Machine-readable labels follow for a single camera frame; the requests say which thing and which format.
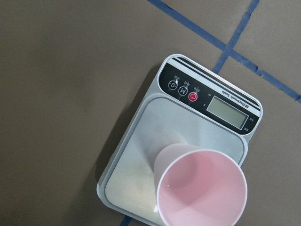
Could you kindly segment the pink plastic cup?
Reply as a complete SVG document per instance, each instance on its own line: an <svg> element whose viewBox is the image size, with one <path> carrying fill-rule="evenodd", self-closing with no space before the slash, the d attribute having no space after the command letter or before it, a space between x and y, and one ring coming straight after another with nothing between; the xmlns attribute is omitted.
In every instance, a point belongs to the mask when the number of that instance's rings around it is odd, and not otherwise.
<svg viewBox="0 0 301 226"><path fill-rule="evenodd" d="M246 206L242 169L216 150L165 147L154 161L154 182L158 213L166 226L233 226Z"/></svg>

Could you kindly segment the silver electronic kitchen scale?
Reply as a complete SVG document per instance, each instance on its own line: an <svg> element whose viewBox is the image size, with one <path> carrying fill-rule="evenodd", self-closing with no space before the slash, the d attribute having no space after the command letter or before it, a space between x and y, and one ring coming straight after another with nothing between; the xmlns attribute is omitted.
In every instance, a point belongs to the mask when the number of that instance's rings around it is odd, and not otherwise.
<svg viewBox="0 0 301 226"><path fill-rule="evenodd" d="M97 195L115 211L161 226L153 175L158 153L184 143L220 151L241 165L262 116L250 94L184 55L170 55L101 175Z"/></svg>

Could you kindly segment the brown paper table cover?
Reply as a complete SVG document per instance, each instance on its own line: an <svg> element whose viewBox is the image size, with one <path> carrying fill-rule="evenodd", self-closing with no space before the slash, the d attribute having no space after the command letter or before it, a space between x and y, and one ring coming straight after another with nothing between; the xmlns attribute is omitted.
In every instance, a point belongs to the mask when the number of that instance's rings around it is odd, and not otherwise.
<svg viewBox="0 0 301 226"><path fill-rule="evenodd" d="M1 1L1 225L139 226L103 205L96 184L174 53L263 106L238 224L300 225L298 0Z"/></svg>

